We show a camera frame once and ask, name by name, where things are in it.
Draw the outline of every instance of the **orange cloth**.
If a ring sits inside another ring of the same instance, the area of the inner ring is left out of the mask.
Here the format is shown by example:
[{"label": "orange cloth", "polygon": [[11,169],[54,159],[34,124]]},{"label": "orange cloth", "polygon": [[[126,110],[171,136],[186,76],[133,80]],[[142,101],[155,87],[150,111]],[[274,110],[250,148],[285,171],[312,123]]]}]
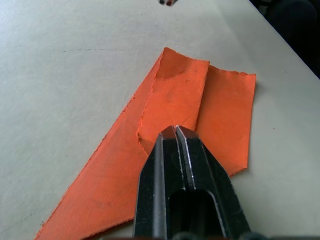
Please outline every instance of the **orange cloth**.
[{"label": "orange cloth", "polygon": [[229,175],[245,169],[255,83],[165,48],[35,239],[86,239],[132,220],[140,171],[168,125],[195,129]]}]

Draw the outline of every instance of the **table surface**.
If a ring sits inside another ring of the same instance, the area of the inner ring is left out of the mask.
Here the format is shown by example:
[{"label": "table surface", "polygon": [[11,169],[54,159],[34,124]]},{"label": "table surface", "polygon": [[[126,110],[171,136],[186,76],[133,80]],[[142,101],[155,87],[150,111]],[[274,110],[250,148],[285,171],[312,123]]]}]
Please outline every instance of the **table surface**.
[{"label": "table surface", "polygon": [[248,0],[16,0],[0,19],[0,239],[33,239],[164,47],[257,74],[232,183],[252,230],[320,234],[320,80]]}]

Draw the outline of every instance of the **folded fabric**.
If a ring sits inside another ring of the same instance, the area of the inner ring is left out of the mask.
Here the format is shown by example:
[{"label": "folded fabric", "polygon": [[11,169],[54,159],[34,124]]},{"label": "folded fabric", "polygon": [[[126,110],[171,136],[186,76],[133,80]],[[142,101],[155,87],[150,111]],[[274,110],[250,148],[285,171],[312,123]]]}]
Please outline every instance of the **folded fabric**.
[{"label": "folded fabric", "polygon": [[82,240],[131,221],[140,171],[168,125],[195,130],[230,176],[245,169],[255,83],[165,48],[35,239]]}]

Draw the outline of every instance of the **orange fabric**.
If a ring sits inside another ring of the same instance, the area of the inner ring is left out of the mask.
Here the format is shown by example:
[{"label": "orange fabric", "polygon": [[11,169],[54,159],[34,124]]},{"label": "orange fabric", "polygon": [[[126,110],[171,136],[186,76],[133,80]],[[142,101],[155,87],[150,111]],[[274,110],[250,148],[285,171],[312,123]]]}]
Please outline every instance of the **orange fabric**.
[{"label": "orange fabric", "polygon": [[196,129],[230,175],[246,168],[256,77],[208,66],[165,48],[35,239],[80,240],[132,220],[144,149],[167,125]]}]

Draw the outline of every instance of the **small object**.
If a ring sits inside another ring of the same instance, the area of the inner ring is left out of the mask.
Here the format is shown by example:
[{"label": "small object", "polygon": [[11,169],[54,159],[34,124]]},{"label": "small object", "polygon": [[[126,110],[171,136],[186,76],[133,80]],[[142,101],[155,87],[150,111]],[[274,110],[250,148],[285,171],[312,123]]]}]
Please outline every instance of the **small object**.
[{"label": "small object", "polygon": [[158,0],[158,2],[161,5],[167,5],[167,6],[172,6],[173,4],[175,4],[178,0]]},{"label": "small object", "polygon": [[140,173],[133,231],[163,240],[237,239],[250,228],[228,174],[199,136],[169,126]]}]

